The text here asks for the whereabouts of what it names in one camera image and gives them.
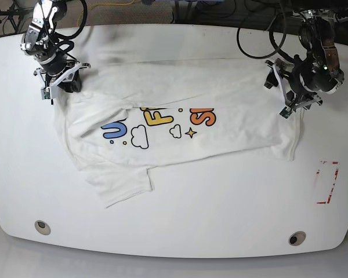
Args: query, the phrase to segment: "cloud graphic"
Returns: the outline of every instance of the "cloud graphic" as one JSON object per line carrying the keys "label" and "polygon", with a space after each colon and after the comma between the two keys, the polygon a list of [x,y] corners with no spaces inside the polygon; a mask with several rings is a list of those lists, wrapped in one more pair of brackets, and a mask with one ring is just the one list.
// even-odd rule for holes
{"label": "cloud graphic", "polygon": [[146,127],[138,125],[132,128],[132,145],[136,148],[148,149]]}
{"label": "cloud graphic", "polygon": [[180,125],[174,125],[172,129],[170,129],[170,134],[173,135],[174,138],[181,138],[182,132],[180,131]]}

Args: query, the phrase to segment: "white t-shirt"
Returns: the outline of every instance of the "white t-shirt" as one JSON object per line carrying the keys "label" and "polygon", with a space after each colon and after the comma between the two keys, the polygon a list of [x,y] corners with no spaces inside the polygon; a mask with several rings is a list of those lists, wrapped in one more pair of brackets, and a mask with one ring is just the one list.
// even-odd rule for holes
{"label": "white t-shirt", "polygon": [[[173,63],[182,69],[192,68],[189,71],[192,78],[181,78],[182,74],[187,76],[188,71],[181,74],[173,67],[172,72],[165,63],[168,71],[165,74],[159,74],[149,63],[139,63],[138,67],[146,75],[157,73],[162,77],[157,82],[167,86],[168,80],[176,75],[175,86],[182,88],[184,94],[182,91],[175,94],[162,86],[161,91],[156,91],[156,80],[151,81],[151,86],[142,85],[144,74],[138,82],[120,80],[119,71],[114,70],[116,75],[113,75],[111,68],[106,68],[92,82],[89,80],[81,93],[63,93],[55,102],[57,133],[86,180],[99,190],[106,207],[151,191],[147,170],[153,167],[241,150],[293,159],[300,115],[293,114],[289,119],[279,116],[284,107],[283,96],[278,90],[263,89],[258,67],[249,71],[249,75],[241,75],[243,78],[238,82],[242,88],[231,81],[218,90],[214,82],[220,84],[225,75],[230,78],[230,68],[244,70],[234,65],[237,60]],[[125,74],[134,71],[136,66],[124,65]],[[213,67],[219,72],[205,78],[204,72],[212,71]],[[192,86],[193,79],[201,81],[201,86]],[[142,103],[170,108],[137,107]],[[199,108],[197,103],[216,108]]]}

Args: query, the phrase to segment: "white table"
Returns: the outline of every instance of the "white table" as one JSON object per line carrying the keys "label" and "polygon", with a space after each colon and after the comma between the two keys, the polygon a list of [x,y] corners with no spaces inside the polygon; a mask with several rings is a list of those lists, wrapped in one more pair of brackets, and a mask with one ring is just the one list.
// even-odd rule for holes
{"label": "white table", "polygon": [[167,259],[97,253],[6,235],[0,228],[0,278],[341,278],[348,241],[334,250],[236,259]]}
{"label": "white table", "polygon": [[[91,63],[93,69],[84,72],[89,75],[107,63],[240,57],[235,33],[193,25],[88,27],[75,40],[73,55]],[[346,82],[305,114],[293,162],[234,153],[157,168],[150,173],[155,191],[104,209],[61,148],[53,107],[41,100],[32,76],[38,64],[19,43],[19,36],[0,39],[0,225],[7,234],[86,250],[182,258],[305,253],[342,242],[348,229],[348,47],[338,46]],[[260,31],[244,30],[241,43],[253,54],[271,50]],[[304,53],[295,36],[284,50]],[[340,162],[330,204],[314,199],[321,160]],[[212,186],[219,181],[221,187]],[[37,220],[50,225],[49,236],[35,230]],[[307,238],[294,247],[288,239],[297,231]]]}

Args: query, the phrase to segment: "t-shirt sleeve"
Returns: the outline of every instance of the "t-shirt sleeve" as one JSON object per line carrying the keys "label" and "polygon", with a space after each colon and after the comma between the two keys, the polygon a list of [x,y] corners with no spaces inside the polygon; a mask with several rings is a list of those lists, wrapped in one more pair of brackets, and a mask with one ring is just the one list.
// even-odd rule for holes
{"label": "t-shirt sleeve", "polygon": [[146,167],[103,162],[84,167],[81,173],[97,189],[107,208],[143,192],[152,191],[147,170]]}
{"label": "t-shirt sleeve", "polygon": [[98,191],[105,207],[140,193],[152,191],[147,172],[148,166],[128,166],[109,162],[98,155],[96,146],[84,144],[82,139],[72,136],[70,134],[72,132],[83,134],[87,128],[99,123],[102,118],[99,114],[92,114],[93,116],[86,121],[85,125],[72,130],[70,127],[77,125],[77,122],[70,123],[72,113],[69,108],[70,105],[66,105],[66,100],[58,99],[55,102],[56,133],[76,168]]}
{"label": "t-shirt sleeve", "polygon": [[289,119],[279,119],[277,122],[280,142],[263,148],[250,150],[250,153],[272,159],[287,161],[294,160],[294,153],[300,136],[300,121],[303,119],[304,110],[299,109]]}

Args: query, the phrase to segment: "t-shirt hem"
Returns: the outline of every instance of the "t-shirt hem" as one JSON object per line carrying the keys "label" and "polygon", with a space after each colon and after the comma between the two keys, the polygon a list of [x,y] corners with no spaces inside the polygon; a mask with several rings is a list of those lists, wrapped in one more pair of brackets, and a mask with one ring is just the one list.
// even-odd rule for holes
{"label": "t-shirt hem", "polygon": [[145,192],[150,192],[152,191],[151,186],[139,186],[135,189],[131,189],[124,194],[119,194],[116,197],[116,192],[106,192],[103,194],[100,194],[100,198],[104,202],[104,207],[107,209],[110,206],[113,206],[114,204],[117,204],[119,202],[125,201],[131,197],[134,197],[136,195],[145,193]]}
{"label": "t-shirt hem", "polygon": [[296,147],[298,146],[298,142],[299,142],[299,139],[300,139],[300,128],[301,128],[301,125],[302,125],[302,120],[303,120],[303,115],[304,115],[303,108],[301,108],[298,113],[299,114],[296,115],[296,118],[295,118],[295,139],[294,139],[294,142],[293,142],[293,144],[291,146],[291,149],[289,151],[287,161],[293,161],[294,160],[295,150],[296,150]]}

